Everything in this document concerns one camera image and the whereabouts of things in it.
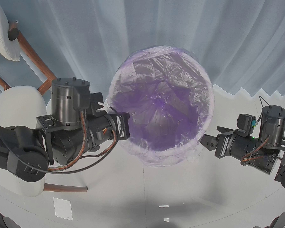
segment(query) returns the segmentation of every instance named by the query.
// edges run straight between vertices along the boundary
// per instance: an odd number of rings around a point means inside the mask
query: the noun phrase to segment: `blue curtain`
[[[212,83],[235,94],[285,94],[285,0],[0,0],[9,20],[58,77],[108,92],[132,52],[153,45],[193,51]],[[39,87],[25,58],[0,55],[11,86]]]

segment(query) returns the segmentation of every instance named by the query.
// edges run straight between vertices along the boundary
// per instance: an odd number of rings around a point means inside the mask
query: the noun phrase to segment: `trash bag liner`
[[[188,51],[168,46],[130,55],[116,72],[107,100],[130,113],[130,138],[119,144],[147,166],[197,155],[214,108],[205,69]]]

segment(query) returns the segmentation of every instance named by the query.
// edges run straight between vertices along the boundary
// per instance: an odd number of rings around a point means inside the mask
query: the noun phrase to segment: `robotic arm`
[[[201,144],[215,150],[217,158],[232,156],[242,165],[250,165],[266,174],[271,174],[277,160],[281,161],[274,180],[285,188],[285,109],[277,105],[262,108],[259,138],[250,136],[258,122],[255,116],[240,114],[238,129],[217,127],[217,137],[205,134]]]
[[[66,165],[78,156],[83,147],[84,130],[83,153],[99,150],[101,143],[117,135],[111,150],[118,140],[128,139],[129,113],[118,113],[113,108],[115,114],[99,110],[102,108],[99,103],[103,103],[102,93],[91,94],[89,86],[90,83],[84,80],[57,78],[52,81],[52,115],[37,117],[36,129],[0,127],[0,168],[24,181],[35,182],[50,172],[49,165],[54,164],[54,159],[60,165]]]

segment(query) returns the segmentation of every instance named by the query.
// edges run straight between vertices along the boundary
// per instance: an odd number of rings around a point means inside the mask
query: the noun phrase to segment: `white tile floor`
[[[211,135],[218,134],[217,126],[235,128],[240,113],[259,116],[259,95],[285,108],[285,96],[278,92],[268,97],[260,90],[251,97],[243,89],[236,95],[214,89],[215,111],[207,131]],[[253,136],[258,134],[256,128]],[[83,160],[76,168],[88,163]],[[265,227],[285,211],[285,189],[274,181],[276,168],[267,176],[232,157],[218,159],[206,149],[194,163],[151,168],[116,148],[88,171],[46,175],[47,183],[87,185],[87,193],[43,192],[29,198],[0,187],[0,211],[23,228]],[[53,197],[71,201],[73,221],[55,216]]]

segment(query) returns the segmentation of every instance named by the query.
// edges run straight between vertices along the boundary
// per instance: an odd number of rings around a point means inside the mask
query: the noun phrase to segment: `white rectangular patch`
[[[53,199],[54,199],[55,215],[60,218],[73,220],[71,201],[57,199],[57,198]]]
[[[229,138],[226,138],[221,156],[223,156],[225,154],[226,147],[227,147],[227,144],[228,144],[228,140],[229,140]]]
[[[121,123],[121,121],[120,121],[118,116],[116,117],[116,119],[117,119],[117,125],[118,125],[118,132],[120,133],[120,130],[122,129],[122,123]],[[123,130],[122,130],[122,134],[120,135],[120,137],[121,138],[125,137]]]

